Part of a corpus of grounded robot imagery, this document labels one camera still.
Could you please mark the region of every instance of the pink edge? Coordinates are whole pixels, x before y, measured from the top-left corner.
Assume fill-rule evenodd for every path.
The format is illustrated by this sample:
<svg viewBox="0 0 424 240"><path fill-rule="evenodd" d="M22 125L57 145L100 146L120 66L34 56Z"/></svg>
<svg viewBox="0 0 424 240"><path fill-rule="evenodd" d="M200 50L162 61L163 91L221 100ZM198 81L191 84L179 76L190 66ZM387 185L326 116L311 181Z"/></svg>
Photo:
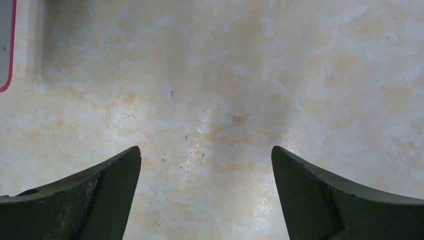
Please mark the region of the pink edge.
<svg viewBox="0 0 424 240"><path fill-rule="evenodd" d="M10 61L9 61L9 77L7 78L7 82L4 86L0 87L0 93L6 91L11 85L12 81L12 72L13 72L13 52L15 46L15 21L16 21L16 4L17 0L13 0L13 14L12 14L12 34L10 38Z"/></svg>

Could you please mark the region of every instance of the black plastic object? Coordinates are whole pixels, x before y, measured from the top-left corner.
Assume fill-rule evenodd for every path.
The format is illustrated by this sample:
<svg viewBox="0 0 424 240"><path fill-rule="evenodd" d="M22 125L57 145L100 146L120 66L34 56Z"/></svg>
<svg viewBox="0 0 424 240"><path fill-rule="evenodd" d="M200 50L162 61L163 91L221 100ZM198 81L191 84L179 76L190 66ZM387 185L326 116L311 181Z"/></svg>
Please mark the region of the black plastic object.
<svg viewBox="0 0 424 240"><path fill-rule="evenodd" d="M133 146L59 181L0 196L0 239L122 239L141 162Z"/></svg>
<svg viewBox="0 0 424 240"><path fill-rule="evenodd" d="M291 240L424 239L424 200L350 181L280 146L271 158Z"/></svg>

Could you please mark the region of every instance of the floor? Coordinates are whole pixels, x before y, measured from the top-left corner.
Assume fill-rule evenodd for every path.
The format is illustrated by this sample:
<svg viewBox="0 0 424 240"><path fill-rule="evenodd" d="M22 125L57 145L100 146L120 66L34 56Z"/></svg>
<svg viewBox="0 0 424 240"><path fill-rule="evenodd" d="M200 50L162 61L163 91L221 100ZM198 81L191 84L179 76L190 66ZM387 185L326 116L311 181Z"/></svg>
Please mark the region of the floor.
<svg viewBox="0 0 424 240"><path fill-rule="evenodd" d="M424 1L19 0L0 195L137 145L125 240L288 239L280 145L424 198Z"/></svg>

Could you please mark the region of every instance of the marble tile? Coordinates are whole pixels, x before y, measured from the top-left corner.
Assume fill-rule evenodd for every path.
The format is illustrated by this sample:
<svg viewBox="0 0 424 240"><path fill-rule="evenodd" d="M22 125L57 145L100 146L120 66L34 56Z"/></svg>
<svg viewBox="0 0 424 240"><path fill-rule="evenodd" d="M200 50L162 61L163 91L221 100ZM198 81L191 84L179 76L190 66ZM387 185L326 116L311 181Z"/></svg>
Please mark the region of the marble tile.
<svg viewBox="0 0 424 240"><path fill-rule="evenodd" d="M424 198L424 1L19 0L0 195L138 145L124 239L288 239L280 145Z"/></svg>

